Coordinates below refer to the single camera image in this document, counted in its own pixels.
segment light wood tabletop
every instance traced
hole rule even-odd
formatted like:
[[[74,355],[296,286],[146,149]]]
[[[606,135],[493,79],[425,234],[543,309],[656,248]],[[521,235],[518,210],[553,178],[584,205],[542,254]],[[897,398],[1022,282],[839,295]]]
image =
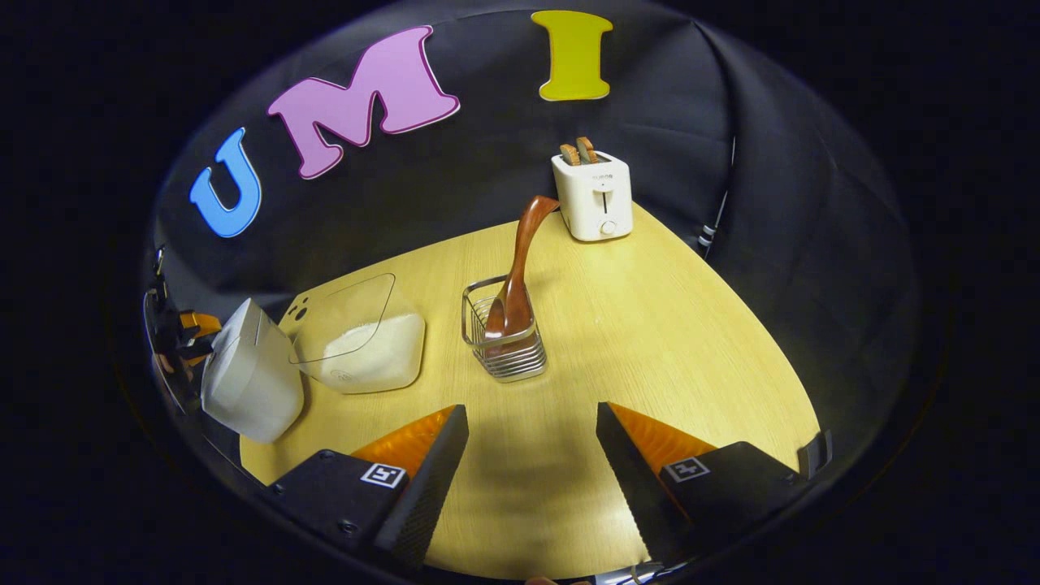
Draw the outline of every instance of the light wood tabletop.
[[[272,444],[242,437],[242,464],[269,484],[319,449],[350,453],[464,404],[469,442],[426,563],[498,579],[566,579],[648,560],[596,439],[601,401],[718,447],[747,440],[797,469],[797,450],[820,426],[795,371],[700,256],[633,207],[632,233],[622,238],[578,241],[558,212],[535,236],[526,281],[548,355],[535,378],[497,382],[460,332],[463,288],[509,271],[517,222],[302,292],[294,304],[396,275],[394,294],[426,321],[419,377],[369,395],[340,395],[304,377],[300,418]],[[283,317],[280,327],[292,338],[300,324]]]

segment pink letter m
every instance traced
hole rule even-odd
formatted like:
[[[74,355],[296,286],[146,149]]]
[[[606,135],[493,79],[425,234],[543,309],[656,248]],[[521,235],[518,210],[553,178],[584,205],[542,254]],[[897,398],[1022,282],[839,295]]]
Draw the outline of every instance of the pink letter m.
[[[386,110],[380,128],[388,134],[408,132],[459,111],[459,98],[441,92],[426,62],[423,43],[433,32],[433,27],[419,26],[372,45],[358,61],[349,87],[311,77],[270,104],[267,115],[282,117],[300,152],[301,177],[318,177],[343,158],[343,148],[327,143],[318,126],[355,146],[368,144],[376,95]]]

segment metal basket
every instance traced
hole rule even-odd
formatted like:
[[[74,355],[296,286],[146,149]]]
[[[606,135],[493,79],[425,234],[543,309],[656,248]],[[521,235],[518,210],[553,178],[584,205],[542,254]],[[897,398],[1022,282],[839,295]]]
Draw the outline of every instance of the metal basket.
[[[480,362],[480,365],[499,382],[513,382],[538,376],[545,372],[546,362],[545,347],[542,345],[542,335],[538,331],[534,307],[530,307],[530,325],[523,331],[498,339],[483,340],[484,326],[488,322],[488,313],[491,312],[491,305],[494,303],[495,297],[491,296],[474,301],[470,296],[477,289],[504,282],[508,276],[496,276],[474,282],[462,292],[462,338],[469,347],[473,348],[473,355]],[[527,304],[530,306],[530,295],[527,296]],[[487,355],[489,348],[520,341],[531,335],[535,336],[535,342],[530,346],[496,356],[488,357]]]

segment wooden utensil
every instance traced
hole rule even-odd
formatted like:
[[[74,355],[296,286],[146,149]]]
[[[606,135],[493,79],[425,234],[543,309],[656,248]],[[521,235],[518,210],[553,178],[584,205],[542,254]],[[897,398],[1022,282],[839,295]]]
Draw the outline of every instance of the wooden utensil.
[[[527,300],[527,289],[523,282],[527,250],[530,248],[530,241],[539,226],[542,225],[542,221],[556,207],[560,207],[558,201],[538,195],[530,200],[523,215],[520,217],[520,223],[517,225],[516,250],[513,253],[513,268],[510,269],[502,289],[498,291],[498,297],[491,305],[488,322],[484,326],[484,339],[486,341],[519,333],[530,326],[530,303]],[[534,342],[535,337],[531,335],[519,341],[488,348],[485,350],[485,355],[488,357],[502,355],[529,347]]]

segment toaster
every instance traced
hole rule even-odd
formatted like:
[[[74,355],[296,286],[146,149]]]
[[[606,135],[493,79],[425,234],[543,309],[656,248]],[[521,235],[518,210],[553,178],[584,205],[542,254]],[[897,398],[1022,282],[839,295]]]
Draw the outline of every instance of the toaster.
[[[628,164],[595,152],[599,162],[591,164],[568,164],[558,154],[550,159],[564,223],[582,241],[612,239],[632,231]]]

